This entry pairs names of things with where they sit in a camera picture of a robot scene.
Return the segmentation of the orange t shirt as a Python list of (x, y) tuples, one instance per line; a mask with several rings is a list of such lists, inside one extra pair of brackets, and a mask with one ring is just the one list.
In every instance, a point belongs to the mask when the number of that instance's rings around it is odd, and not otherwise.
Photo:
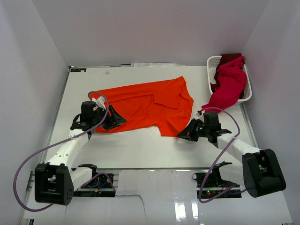
[(126, 123), (109, 130), (119, 133), (156, 126), (162, 136), (175, 137), (189, 123), (194, 100), (183, 76), (176, 79), (99, 90)]

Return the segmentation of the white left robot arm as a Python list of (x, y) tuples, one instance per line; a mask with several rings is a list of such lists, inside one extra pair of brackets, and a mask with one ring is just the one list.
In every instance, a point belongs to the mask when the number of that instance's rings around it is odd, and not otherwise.
[(69, 205), (75, 190), (86, 185), (96, 186), (99, 175), (91, 165), (81, 165), (74, 170), (71, 166), (96, 128), (110, 130), (124, 123), (126, 119), (111, 105), (105, 107), (100, 102), (82, 102), (81, 113), (75, 116), (70, 127), (69, 140), (46, 163), (35, 168), (36, 202)]

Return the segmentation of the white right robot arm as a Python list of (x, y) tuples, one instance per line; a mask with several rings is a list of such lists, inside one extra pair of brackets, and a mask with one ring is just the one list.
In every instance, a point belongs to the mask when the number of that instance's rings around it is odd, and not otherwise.
[(210, 202), (227, 194), (236, 186), (244, 187), (253, 198), (280, 192), (286, 189), (281, 167), (275, 152), (271, 149), (261, 150), (243, 141), (231, 131), (223, 129), (218, 119), (216, 108), (207, 112), (198, 111), (203, 120), (192, 119), (190, 123), (177, 134), (177, 137), (191, 142), (199, 138), (207, 138), (221, 152), (199, 180), (198, 200), (202, 203), (202, 194), (206, 183), (212, 180), (217, 187), (228, 185), (221, 193), (207, 200)]

